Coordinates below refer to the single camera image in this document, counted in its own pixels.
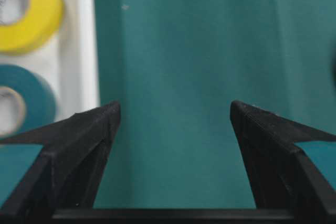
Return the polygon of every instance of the tape roll core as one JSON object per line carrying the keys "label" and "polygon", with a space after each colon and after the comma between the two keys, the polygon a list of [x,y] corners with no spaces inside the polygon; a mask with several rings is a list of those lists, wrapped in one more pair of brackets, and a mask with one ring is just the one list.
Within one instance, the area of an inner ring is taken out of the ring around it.
{"label": "tape roll core", "polygon": [[26,117],[26,103],[15,90],[0,86],[0,137],[15,133]]}
{"label": "tape roll core", "polygon": [[0,26],[17,23],[26,15],[29,0],[0,0]]}

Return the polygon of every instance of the black plastic part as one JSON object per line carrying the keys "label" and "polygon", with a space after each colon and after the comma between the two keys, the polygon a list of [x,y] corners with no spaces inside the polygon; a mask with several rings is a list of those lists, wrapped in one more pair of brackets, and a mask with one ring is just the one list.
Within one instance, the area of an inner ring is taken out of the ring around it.
{"label": "black plastic part", "polygon": [[43,213],[50,218],[56,208],[91,208],[119,124],[120,106],[112,102],[2,140],[2,144],[44,147],[2,205],[0,219],[29,219]]}
{"label": "black plastic part", "polygon": [[296,223],[289,211],[271,209],[61,209],[52,218],[51,223]]}
{"label": "black plastic part", "polygon": [[336,221],[335,191],[294,145],[336,136],[238,101],[230,118],[258,208],[291,209],[306,223]]}

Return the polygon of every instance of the teal cloth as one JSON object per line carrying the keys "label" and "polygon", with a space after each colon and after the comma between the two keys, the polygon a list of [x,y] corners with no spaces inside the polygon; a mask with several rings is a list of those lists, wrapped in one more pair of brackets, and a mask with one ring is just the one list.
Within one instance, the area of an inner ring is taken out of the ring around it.
{"label": "teal cloth", "polygon": [[310,141],[296,143],[313,161],[329,184],[336,190],[336,142]]}
{"label": "teal cloth", "polygon": [[94,207],[254,208],[235,99],[335,133],[336,1],[95,1],[122,122]]}
{"label": "teal cloth", "polygon": [[37,144],[0,145],[0,207],[31,167],[42,147]]}

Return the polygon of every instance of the yellow tape roll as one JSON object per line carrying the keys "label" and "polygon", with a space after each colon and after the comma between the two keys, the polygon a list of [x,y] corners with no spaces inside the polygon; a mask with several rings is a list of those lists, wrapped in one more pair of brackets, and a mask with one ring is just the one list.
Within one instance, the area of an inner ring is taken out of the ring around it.
{"label": "yellow tape roll", "polygon": [[9,54],[22,54],[41,46],[55,32],[63,14],[62,0],[23,0],[20,8],[26,8],[18,20],[6,21],[1,15],[8,10],[13,0],[0,0],[0,51]]}

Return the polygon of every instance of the teal background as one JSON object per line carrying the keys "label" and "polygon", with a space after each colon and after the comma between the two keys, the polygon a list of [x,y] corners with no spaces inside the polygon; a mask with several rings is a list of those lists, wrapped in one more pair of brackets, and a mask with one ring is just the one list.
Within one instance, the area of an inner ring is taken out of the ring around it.
{"label": "teal background", "polygon": [[0,207],[31,167],[42,147],[37,144],[0,145]]}
{"label": "teal background", "polygon": [[336,133],[335,0],[95,0],[122,123],[96,208],[254,208],[239,99]]}
{"label": "teal background", "polygon": [[329,184],[336,190],[336,143],[326,141],[311,141],[296,143],[304,150],[305,154],[313,161],[318,170],[323,174]]}

